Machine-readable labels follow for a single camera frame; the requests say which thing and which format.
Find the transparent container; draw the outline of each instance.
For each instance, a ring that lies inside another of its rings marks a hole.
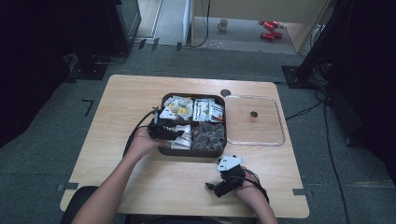
[[[224,101],[228,143],[268,147],[279,147],[285,143],[283,125],[274,99],[229,95]]]

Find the cable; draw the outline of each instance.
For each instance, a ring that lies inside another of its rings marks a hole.
[[[326,103],[325,103],[324,104],[324,109],[323,109],[323,114],[324,114],[324,122],[325,122],[325,126],[326,126],[327,149],[329,151],[330,160],[332,162],[332,169],[334,170],[335,178],[337,179],[338,188],[340,189],[341,200],[343,201],[344,213],[346,215],[346,224],[349,224],[349,214],[347,212],[346,197],[344,195],[344,190],[343,190],[343,188],[341,186],[340,176],[339,176],[339,174],[337,172],[337,169],[335,168],[334,159],[332,157],[332,148],[331,148],[331,145],[330,145],[330,136],[329,136],[329,123],[327,121],[327,112],[326,111],[327,111],[327,106],[326,106]]]
[[[314,43],[313,44],[315,44],[317,42],[317,39],[320,36],[320,34],[322,33],[324,27],[326,27],[326,25],[320,25],[319,26],[319,29],[318,29],[317,33],[315,34]],[[311,33],[311,37],[309,39],[309,45],[311,46],[311,48],[312,48],[313,44],[312,44],[312,33]]]
[[[331,63],[317,63],[313,69],[312,78],[314,79],[311,79],[311,82],[316,82],[316,84],[321,87],[327,86],[329,82],[326,80],[325,76],[331,67]]]
[[[138,123],[137,125],[134,127],[134,130],[132,131],[131,135],[129,135],[128,137],[128,141],[126,142],[125,145],[125,149],[124,152],[122,154],[122,157],[125,156],[125,154],[128,152],[129,147],[131,146],[132,140],[134,139],[134,134],[137,132],[137,130],[139,128],[143,128],[143,127],[147,127],[147,126],[140,126],[143,121],[145,121],[145,119],[150,116],[151,114],[155,114],[158,111],[158,107],[156,107],[155,109],[153,109],[152,111],[148,112],[147,115],[145,115],[145,117],[143,117]]]
[[[209,39],[209,13],[210,13],[210,0],[209,0],[209,3],[207,4],[206,24],[205,24],[204,17],[202,17],[203,22],[204,22],[204,27],[206,28],[206,36],[205,36],[204,40],[203,40],[202,43],[199,44],[199,45],[196,45],[196,46],[185,46],[185,47],[199,48],[199,47],[201,47],[204,43],[206,43],[206,41]]]
[[[353,7],[354,7],[354,4],[355,4],[355,0],[352,0],[352,3],[350,4],[350,8],[349,8],[349,12],[348,12],[348,15],[347,15],[347,20],[346,20],[346,32],[345,32],[345,35],[344,35],[344,43],[342,43],[342,47],[340,48],[340,49],[343,49],[344,48],[344,46],[347,44],[347,33],[348,33],[348,29],[349,29],[349,22],[350,22],[350,16],[351,16],[351,14],[352,14],[352,9],[353,9]],[[332,57],[327,57],[327,58],[321,58],[321,59],[317,59],[317,60],[314,60],[311,64],[309,64],[309,66],[308,67],[311,67],[311,66],[316,66],[316,64],[318,64],[319,62],[321,62],[321,61],[325,61],[325,60],[334,60],[335,58],[337,58],[338,56],[332,56]]]
[[[284,81],[275,81],[275,82],[272,82],[272,83],[274,83],[274,84],[276,84],[276,85],[278,85],[278,84],[283,84],[283,85],[287,85],[287,86],[289,86],[289,87],[295,87],[295,88],[297,88],[297,89],[300,89],[301,87],[302,87],[302,85],[301,84],[299,84],[299,83],[288,83],[288,82],[284,82]]]
[[[96,63],[96,64],[114,64],[114,63],[119,63],[120,61],[122,61],[126,56],[126,53],[124,53],[122,55],[122,58],[120,58],[119,60],[115,61],[115,62],[108,62],[108,63]]]
[[[262,185],[258,184],[257,182],[255,182],[255,181],[253,181],[251,179],[247,179],[245,177],[240,177],[240,176],[235,176],[235,175],[224,176],[224,179],[230,179],[230,178],[245,180],[245,181],[247,181],[249,183],[252,183],[254,185],[254,187],[256,187],[259,191],[262,192],[262,194],[265,197],[265,200],[267,200],[267,202],[270,203],[270,199],[268,198],[267,190],[265,188],[263,188]]]
[[[299,111],[296,114],[286,118],[286,120],[293,119],[293,118],[299,117],[301,115],[305,115],[305,114],[309,113],[309,111],[311,111],[313,108],[317,107],[318,105],[321,105],[322,103],[323,102],[319,101],[317,104],[315,104],[315,105],[313,105],[311,107],[308,107],[307,109],[304,109],[302,111]]]
[[[260,184],[260,179],[259,179],[259,177],[258,177],[256,174],[254,174],[253,171],[251,171],[251,170],[249,170],[249,169],[245,169],[245,171],[248,172],[248,173],[250,173],[251,175],[253,175],[254,178],[256,178],[257,183]]]
[[[320,97],[318,96],[318,92],[321,92],[325,96],[325,99],[320,99]],[[315,92],[315,97],[322,103],[325,103],[327,98],[329,98],[327,92],[323,88],[319,88],[317,92]]]

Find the human hand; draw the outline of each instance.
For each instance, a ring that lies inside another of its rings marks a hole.
[[[245,178],[258,183],[256,177],[249,172],[246,172]],[[268,204],[265,196],[252,183],[245,180],[242,187],[235,190],[235,194],[256,213],[260,223],[277,223],[274,211]]]
[[[141,127],[136,130],[131,145],[128,148],[128,152],[125,157],[135,159],[142,159],[144,156],[150,153],[155,147],[166,144],[168,141],[161,139],[152,139],[149,136],[148,128]]]

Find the black cable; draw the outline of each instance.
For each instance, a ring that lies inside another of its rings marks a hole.
[[[96,63],[96,64],[115,64],[115,63],[119,63],[119,62],[121,62],[121,61],[125,58],[125,56],[126,56],[126,53],[124,53],[124,54],[122,55],[122,57],[121,57],[120,59],[118,59],[117,61],[108,62],[108,63]]]
[[[327,121],[327,112],[326,111],[327,111],[327,106],[326,106],[326,104],[324,104],[323,114],[324,114],[324,122],[325,122],[325,126],[326,126],[327,149],[329,151],[330,160],[332,162],[332,169],[334,170],[335,178],[337,179],[338,188],[339,188],[340,193],[341,193],[341,200],[343,201],[344,213],[346,215],[346,224],[349,224],[349,215],[348,215],[348,212],[347,212],[346,197],[344,195],[344,191],[343,191],[343,188],[341,186],[340,176],[339,176],[339,174],[337,172],[337,169],[335,168],[334,159],[332,157],[332,148],[331,148],[331,145],[330,145],[330,136],[329,136],[329,123]]]
[[[324,27],[325,27],[325,25],[320,25],[320,26],[319,26],[318,31],[317,31],[317,33],[315,34],[315,37],[314,37],[314,44],[317,42],[317,39],[318,39],[318,37],[320,36],[320,34],[322,33]],[[312,44],[312,33],[311,33],[311,37],[310,37],[310,39],[309,39],[309,45],[310,45],[311,48],[312,48],[312,46],[313,46],[313,44]]]
[[[209,39],[209,12],[210,12],[210,0],[207,4],[207,12],[206,12],[206,25],[204,21],[204,27],[206,28],[206,36],[204,40],[202,41],[201,44],[196,45],[196,46],[185,46],[185,47],[190,47],[190,48],[199,48],[201,47],[204,43],[206,43],[207,39]]]
[[[343,49],[344,46],[347,44],[347,33],[348,33],[348,29],[349,29],[350,15],[352,14],[352,9],[354,7],[354,4],[355,4],[355,0],[352,0],[352,3],[350,4],[349,12],[348,12],[347,20],[346,20],[346,33],[344,35],[344,43],[343,43],[343,47],[341,47],[341,49]],[[315,64],[319,63],[320,61],[325,61],[325,60],[335,59],[335,58],[336,58],[336,56],[316,59],[311,64],[315,66]]]
[[[296,114],[294,114],[294,115],[292,115],[290,117],[285,118],[285,120],[289,120],[289,119],[293,119],[293,118],[299,117],[301,115],[305,115],[305,114],[309,113],[313,108],[317,107],[318,105],[321,105],[322,103],[323,102],[319,101],[317,104],[315,104],[315,105],[313,105],[311,107],[308,107],[307,109],[301,110],[301,111],[297,112]]]
[[[253,175],[254,178],[256,178],[257,183],[260,184],[260,179],[259,179],[259,177],[258,177],[256,174],[254,174],[253,171],[251,171],[251,170],[249,170],[249,169],[245,169],[245,171],[248,172],[248,173],[250,173],[251,175]]]
[[[139,128],[147,127],[147,126],[140,126],[140,125],[143,123],[143,121],[145,121],[145,119],[146,119],[148,116],[150,116],[151,114],[155,114],[157,111],[158,111],[158,107],[155,108],[155,109],[153,109],[153,110],[150,111],[149,113],[147,113],[147,115],[145,115],[145,117],[143,117],[143,118],[139,121],[139,123],[137,123],[137,125],[134,127],[134,130],[132,131],[131,135],[129,135],[129,137],[128,137],[128,141],[126,142],[125,149],[124,149],[124,152],[123,152],[123,154],[122,154],[122,157],[124,157],[125,154],[127,153],[128,149],[129,149],[129,146],[131,145],[132,140],[134,139],[134,134],[137,132],[137,130],[138,130]]]
[[[301,84],[299,83],[288,83],[288,82],[283,82],[283,81],[276,81],[276,82],[272,82],[276,85],[278,84],[284,84],[284,85],[288,85],[289,87],[295,87],[295,88],[301,88]]]
[[[318,96],[318,92],[321,92],[325,96],[325,98],[320,99],[320,97]],[[315,92],[315,97],[322,103],[325,103],[327,101],[327,99],[329,98],[329,96],[327,95],[327,92],[323,88],[319,88],[317,90],[317,92]]]
[[[262,185],[258,184],[257,182],[255,182],[255,181],[253,181],[251,179],[247,179],[245,177],[240,177],[240,176],[235,176],[235,175],[224,176],[224,179],[229,179],[229,178],[245,180],[245,181],[247,181],[249,183],[252,183],[254,185],[254,187],[256,187],[259,191],[262,192],[262,194],[265,197],[265,200],[267,200],[267,202],[270,203],[270,199],[268,198],[267,190],[265,188],[263,188]]]

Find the forearm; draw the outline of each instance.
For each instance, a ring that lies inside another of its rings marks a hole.
[[[125,157],[78,211],[73,223],[111,223],[138,159]]]
[[[254,211],[260,223],[277,223],[274,211],[266,201],[264,195],[262,195],[262,192],[253,186],[249,186],[247,190],[241,200]]]
[[[277,223],[274,210],[266,201],[250,206],[261,224],[275,224]]]

